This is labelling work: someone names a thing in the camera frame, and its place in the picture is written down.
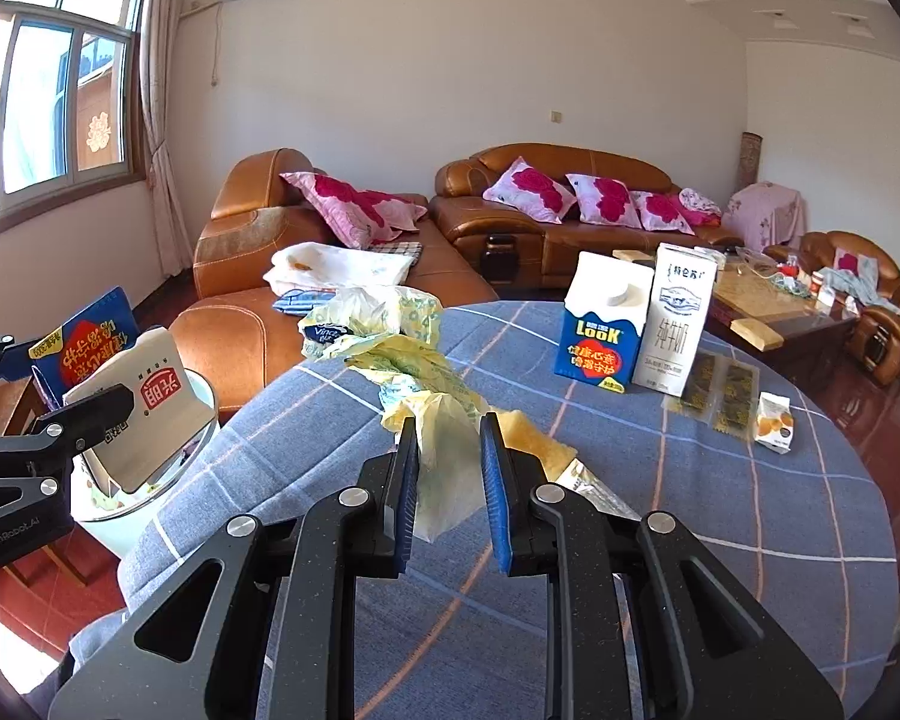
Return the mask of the folded blue striped cloth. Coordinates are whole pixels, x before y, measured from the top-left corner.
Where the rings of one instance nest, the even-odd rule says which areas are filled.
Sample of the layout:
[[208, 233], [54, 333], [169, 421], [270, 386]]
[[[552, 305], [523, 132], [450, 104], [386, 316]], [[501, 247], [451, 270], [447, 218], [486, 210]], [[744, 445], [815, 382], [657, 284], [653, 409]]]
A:
[[272, 309], [284, 316], [303, 317], [315, 307], [328, 304], [334, 296], [336, 296], [334, 288], [289, 289], [272, 303]]

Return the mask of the blue look carton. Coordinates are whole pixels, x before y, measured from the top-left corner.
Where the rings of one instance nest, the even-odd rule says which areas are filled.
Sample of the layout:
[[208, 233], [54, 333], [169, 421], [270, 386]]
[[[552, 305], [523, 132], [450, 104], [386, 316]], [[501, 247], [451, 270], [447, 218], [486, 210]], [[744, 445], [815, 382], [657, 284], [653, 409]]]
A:
[[652, 281], [650, 266], [580, 252], [564, 299], [554, 372], [624, 394], [639, 356]]
[[27, 362], [40, 393], [52, 406], [68, 406], [97, 394], [109, 385], [121, 383], [133, 392], [134, 408], [128, 421], [112, 429], [102, 444], [93, 449], [110, 473], [118, 475], [134, 460], [136, 450], [103, 450], [136, 431], [141, 424], [144, 439], [154, 440], [167, 433], [172, 443], [203, 426], [208, 411], [193, 398], [185, 366], [169, 330], [162, 327], [142, 332], [137, 328], [125, 291], [110, 289], [91, 304], [69, 317], [27, 348]]

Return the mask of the pink floral pillow on chaise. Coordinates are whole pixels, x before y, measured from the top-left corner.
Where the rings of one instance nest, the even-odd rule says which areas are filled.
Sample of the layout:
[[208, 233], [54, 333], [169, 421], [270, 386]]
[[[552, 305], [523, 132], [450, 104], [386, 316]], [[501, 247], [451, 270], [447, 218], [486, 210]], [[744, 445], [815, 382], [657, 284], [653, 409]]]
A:
[[418, 222], [425, 216], [419, 202], [378, 190], [359, 190], [320, 172], [283, 172], [281, 179], [302, 193], [349, 249], [365, 250], [396, 241], [403, 232], [418, 231]]

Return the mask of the brown leather long sofa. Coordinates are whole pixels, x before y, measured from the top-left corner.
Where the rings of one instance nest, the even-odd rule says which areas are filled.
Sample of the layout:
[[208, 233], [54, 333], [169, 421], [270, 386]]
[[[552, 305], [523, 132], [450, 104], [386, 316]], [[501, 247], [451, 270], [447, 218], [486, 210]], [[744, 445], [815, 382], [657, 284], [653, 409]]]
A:
[[562, 223], [538, 223], [521, 211], [482, 198], [482, 192], [517, 158], [560, 184], [567, 182], [569, 172], [580, 172], [619, 179], [632, 190], [678, 190], [665, 171], [645, 161], [577, 146], [509, 143], [442, 166], [434, 182], [430, 215], [447, 241], [485, 280], [509, 293], [564, 291], [583, 250], [603, 255], [617, 249], [651, 254], [660, 242], [667, 241], [727, 252], [743, 242], [720, 226], [696, 227], [686, 236], [676, 231], [585, 224], [575, 210], [569, 211]]

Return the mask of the pink covered side stand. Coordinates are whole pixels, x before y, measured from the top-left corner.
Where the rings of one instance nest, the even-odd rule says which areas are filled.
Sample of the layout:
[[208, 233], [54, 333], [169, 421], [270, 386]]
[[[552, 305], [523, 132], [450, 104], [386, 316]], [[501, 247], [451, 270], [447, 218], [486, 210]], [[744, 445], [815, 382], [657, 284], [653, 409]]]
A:
[[805, 199], [798, 190], [774, 182], [748, 185], [731, 197], [722, 227], [754, 252], [771, 245], [798, 247], [806, 232]]

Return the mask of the pink floral pillow right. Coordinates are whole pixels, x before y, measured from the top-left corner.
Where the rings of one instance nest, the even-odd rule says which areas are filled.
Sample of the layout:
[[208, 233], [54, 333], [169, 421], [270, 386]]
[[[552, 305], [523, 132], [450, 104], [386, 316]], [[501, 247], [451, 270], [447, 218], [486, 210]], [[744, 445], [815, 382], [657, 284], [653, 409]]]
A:
[[694, 231], [686, 220], [676, 195], [653, 192], [631, 192], [631, 202], [639, 215], [640, 226], [649, 232], [679, 232], [692, 236]]

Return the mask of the pale yellow green wrapper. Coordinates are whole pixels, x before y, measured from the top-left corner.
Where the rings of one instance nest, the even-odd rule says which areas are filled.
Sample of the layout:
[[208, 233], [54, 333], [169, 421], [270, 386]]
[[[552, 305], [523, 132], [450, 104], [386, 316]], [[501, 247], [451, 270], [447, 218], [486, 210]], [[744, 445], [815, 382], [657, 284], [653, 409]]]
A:
[[479, 423], [491, 405], [439, 351], [443, 307], [419, 289], [400, 291], [400, 330], [351, 349], [347, 366], [379, 387], [382, 426], [411, 418], [419, 449], [414, 535], [436, 541], [484, 505]]

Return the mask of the light green trash bin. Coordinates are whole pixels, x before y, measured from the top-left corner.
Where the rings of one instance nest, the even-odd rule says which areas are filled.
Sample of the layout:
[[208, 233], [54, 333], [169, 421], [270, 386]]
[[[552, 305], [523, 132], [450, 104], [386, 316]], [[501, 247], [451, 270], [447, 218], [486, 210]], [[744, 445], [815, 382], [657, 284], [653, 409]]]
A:
[[131, 472], [130, 465], [121, 468], [118, 475], [110, 473], [100, 463], [95, 450], [87, 450], [74, 459], [71, 473], [71, 515], [80, 528], [84, 528], [95, 541], [107, 548], [119, 559], [126, 557], [144, 528], [169, 499], [169, 493], [183, 473], [189, 470], [198, 455], [208, 447], [209, 441], [219, 433], [217, 397], [209, 380], [185, 369], [193, 398], [209, 413], [208, 421], [196, 429], [190, 437], [180, 440], [169, 454], [172, 443], [167, 433], [157, 433], [154, 440], [144, 439], [144, 431], [138, 424], [103, 450], [134, 449], [134, 460], [139, 468]]

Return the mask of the small white snack packet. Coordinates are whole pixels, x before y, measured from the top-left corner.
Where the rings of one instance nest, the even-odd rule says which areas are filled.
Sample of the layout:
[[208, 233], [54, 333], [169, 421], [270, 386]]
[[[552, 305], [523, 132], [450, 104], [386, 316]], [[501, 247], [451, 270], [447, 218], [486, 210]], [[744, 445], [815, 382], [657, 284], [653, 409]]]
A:
[[790, 400], [782, 395], [761, 392], [752, 425], [752, 440], [776, 454], [788, 454], [792, 447], [793, 422]]

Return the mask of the beige curtain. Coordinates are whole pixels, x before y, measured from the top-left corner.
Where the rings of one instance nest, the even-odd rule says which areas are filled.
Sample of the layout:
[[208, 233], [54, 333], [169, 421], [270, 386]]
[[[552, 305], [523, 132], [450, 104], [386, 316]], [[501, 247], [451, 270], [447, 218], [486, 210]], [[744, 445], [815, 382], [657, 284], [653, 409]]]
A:
[[157, 257], [165, 278], [193, 266], [169, 151], [170, 80], [183, 0], [142, 0], [139, 83]]

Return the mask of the pink floral pillow middle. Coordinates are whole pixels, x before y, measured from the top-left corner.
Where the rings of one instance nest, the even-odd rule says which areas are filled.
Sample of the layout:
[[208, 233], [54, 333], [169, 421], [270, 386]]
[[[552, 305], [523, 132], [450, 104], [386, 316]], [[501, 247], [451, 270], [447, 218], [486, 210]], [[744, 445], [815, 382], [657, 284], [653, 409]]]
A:
[[583, 224], [626, 229], [642, 227], [631, 192], [621, 181], [587, 174], [569, 174], [567, 181], [577, 199], [578, 216]]

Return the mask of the pink floral pillow left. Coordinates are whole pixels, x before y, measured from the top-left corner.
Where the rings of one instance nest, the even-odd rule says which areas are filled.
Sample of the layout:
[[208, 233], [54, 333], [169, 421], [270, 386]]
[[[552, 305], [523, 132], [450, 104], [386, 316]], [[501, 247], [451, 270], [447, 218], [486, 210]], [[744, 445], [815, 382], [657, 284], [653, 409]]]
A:
[[520, 211], [533, 221], [560, 224], [577, 199], [562, 184], [528, 164], [521, 156], [482, 192], [486, 202]]

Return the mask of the white tall milk carton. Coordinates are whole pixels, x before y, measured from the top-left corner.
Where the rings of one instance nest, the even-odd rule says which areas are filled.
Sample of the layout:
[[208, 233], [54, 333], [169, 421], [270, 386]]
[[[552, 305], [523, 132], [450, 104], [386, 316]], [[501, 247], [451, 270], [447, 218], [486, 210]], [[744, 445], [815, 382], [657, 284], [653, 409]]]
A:
[[658, 246], [633, 383], [670, 397], [683, 395], [717, 273], [718, 263], [702, 252], [666, 242]]

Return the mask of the clear plastic bag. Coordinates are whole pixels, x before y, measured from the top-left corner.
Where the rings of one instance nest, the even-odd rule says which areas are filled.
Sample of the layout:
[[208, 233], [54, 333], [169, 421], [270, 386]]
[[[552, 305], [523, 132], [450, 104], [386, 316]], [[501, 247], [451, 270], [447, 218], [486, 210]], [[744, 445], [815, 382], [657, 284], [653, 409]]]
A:
[[325, 304], [313, 307], [297, 323], [305, 359], [337, 358], [364, 351], [371, 341], [400, 330], [400, 291], [397, 288], [344, 288]]

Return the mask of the clear dark snack sachets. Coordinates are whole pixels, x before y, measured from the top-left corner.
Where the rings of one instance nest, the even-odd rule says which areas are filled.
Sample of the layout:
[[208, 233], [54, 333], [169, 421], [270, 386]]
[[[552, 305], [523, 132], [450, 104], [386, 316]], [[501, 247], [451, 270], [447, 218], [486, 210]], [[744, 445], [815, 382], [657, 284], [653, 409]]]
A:
[[670, 413], [705, 422], [717, 433], [748, 440], [756, 415], [759, 369], [747, 362], [699, 351], [681, 397], [665, 397]]

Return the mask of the wooden coffee table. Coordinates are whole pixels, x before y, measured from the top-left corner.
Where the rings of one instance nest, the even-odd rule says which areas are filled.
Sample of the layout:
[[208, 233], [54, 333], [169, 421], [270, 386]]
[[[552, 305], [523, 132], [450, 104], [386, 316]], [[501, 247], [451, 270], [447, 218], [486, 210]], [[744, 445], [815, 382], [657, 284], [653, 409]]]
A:
[[[702, 341], [718, 338], [745, 351], [779, 376], [809, 392], [831, 376], [855, 319], [847, 310], [787, 291], [775, 282], [777, 263], [759, 257], [725, 257], [697, 247], [718, 263], [717, 280]], [[655, 273], [656, 250], [640, 254], [618, 250], [614, 256], [647, 265]]]

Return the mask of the blue plaid tablecloth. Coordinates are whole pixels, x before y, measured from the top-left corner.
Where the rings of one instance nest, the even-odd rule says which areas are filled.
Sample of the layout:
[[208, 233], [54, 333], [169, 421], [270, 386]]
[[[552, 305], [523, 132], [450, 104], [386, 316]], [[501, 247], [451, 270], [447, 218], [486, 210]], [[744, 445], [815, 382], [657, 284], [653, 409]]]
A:
[[[442, 351], [473, 390], [574, 449], [569, 486], [626, 517], [662, 505], [730, 567], [859, 710], [891, 649], [898, 571], [878, 486], [841, 429], [792, 400], [786, 454], [712, 431], [649, 390], [610, 394], [556, 374], [560, 307], [467, 305]], [[336, 361], [302, 362], [211, 440], [119, 566], [142, 601], [229, 515], [300, 514], [390, 444], [377, 388]], [[544, 700], [544, 587], [493, 564], [484, 514], [414, 546], [400, 580], [357, 590], [364, 718], [536, 718]]]

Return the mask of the window with frame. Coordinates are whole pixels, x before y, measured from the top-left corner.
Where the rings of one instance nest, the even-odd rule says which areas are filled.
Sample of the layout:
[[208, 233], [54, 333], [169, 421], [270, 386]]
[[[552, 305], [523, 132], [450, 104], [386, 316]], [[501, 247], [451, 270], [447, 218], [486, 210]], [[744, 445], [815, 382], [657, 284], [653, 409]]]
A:
[[0, 0], [0, 234], [141, 181], [142, 0]]

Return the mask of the standing blue LOOK carton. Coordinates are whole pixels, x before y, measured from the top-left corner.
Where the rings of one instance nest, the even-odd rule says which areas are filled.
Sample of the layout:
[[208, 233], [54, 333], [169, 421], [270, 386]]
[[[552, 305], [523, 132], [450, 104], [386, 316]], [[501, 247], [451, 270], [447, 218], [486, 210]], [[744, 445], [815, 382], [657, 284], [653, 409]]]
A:
[[639, 356], [652, 281], [650, 266], [580, 252], [564, 299], [554, 372], [624, 394]]

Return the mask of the folded white cloth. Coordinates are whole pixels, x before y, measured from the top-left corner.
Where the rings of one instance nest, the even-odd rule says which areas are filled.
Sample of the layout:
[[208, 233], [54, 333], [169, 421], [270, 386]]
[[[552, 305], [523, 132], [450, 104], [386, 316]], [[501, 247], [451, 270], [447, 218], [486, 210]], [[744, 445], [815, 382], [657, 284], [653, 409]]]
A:
[[272, 254], [271, 268], [263, 280], [276, 296], [294, 288], [375, 291], [403, 284], [413, 265], [411, 255], [299, 242]]

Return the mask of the brown leather chaise sofa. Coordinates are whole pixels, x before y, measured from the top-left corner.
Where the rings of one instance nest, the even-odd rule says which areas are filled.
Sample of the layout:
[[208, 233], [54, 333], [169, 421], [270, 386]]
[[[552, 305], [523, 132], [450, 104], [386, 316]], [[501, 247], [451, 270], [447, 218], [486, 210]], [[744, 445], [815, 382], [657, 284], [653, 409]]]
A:
[[272, 149], [233, 166], [217, 193], [194, 251], [196, 302], [172, 322], [183, 364], [212, 387], [222, 421], [302, 360], [297, 319], [274, 303], [291, 289], [328, 289], [317, 257], [283, 252], [336, 249], [340, 241], [298, 188], [284, 181], [312, 163], [299, 151]]

